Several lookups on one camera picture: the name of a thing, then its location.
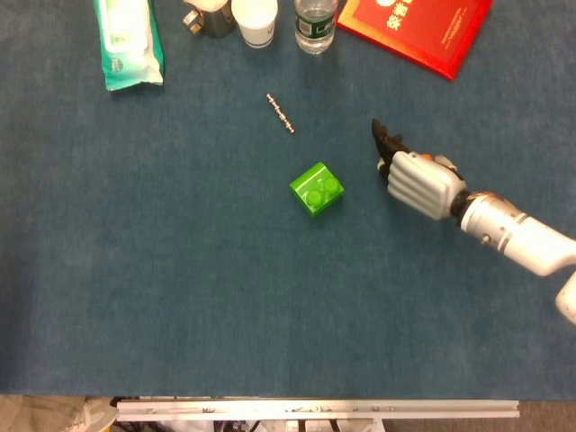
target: plastic water bottle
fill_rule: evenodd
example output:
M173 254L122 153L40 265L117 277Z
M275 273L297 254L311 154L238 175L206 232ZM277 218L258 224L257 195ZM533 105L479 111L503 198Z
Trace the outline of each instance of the plastic water bottle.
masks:
M309 54L320 54L334 40L338 0L294 0L296 42Z

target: blue table surface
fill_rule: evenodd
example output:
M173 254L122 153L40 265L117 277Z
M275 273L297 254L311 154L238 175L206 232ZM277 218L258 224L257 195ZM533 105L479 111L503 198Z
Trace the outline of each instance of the blue table surface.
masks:
M454 83L341 30L306 55L279 9L255 50L157 0L165 84L109 94L92 1L2 1L0 392L576 399L573 269L393 200L370 131L576 236L576 2L496 0ZM311 220L318 161L346 191Z

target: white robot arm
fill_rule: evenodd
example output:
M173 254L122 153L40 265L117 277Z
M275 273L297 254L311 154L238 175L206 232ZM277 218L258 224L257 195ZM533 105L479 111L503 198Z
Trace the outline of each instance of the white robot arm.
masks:
M388 136L373 120L380 152L378 170L398 200L441 220L454 216L460 228L536 275L576 265L576 241L518 210L494 193L470 193L456 167L445 157L410 152L402 136ZM556 306L576 324L576 273L556 297Z

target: metal screw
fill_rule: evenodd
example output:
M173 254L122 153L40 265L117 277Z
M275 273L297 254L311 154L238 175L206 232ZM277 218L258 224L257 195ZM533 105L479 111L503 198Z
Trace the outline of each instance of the metal screw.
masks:
M282 123L284 123L284 126L286 127L286 129L290 133L294 134L296 132L296 130L294 129L292 124L288 121L286 114L283 113L282 108L280 108L280 105L276 102L274 97L271 94L266 93L266 99L268 99L268 102L270 103L270 105L272 105L272 107L274 108L274 111L276 111L276 114L278 114L278 118L280 119L280 121Z

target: floor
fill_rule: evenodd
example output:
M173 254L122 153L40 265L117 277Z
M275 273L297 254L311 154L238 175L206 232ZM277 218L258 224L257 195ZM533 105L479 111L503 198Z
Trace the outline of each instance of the floor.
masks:
M576 432L576 402L522 402L520 418L384 421L386 432Z

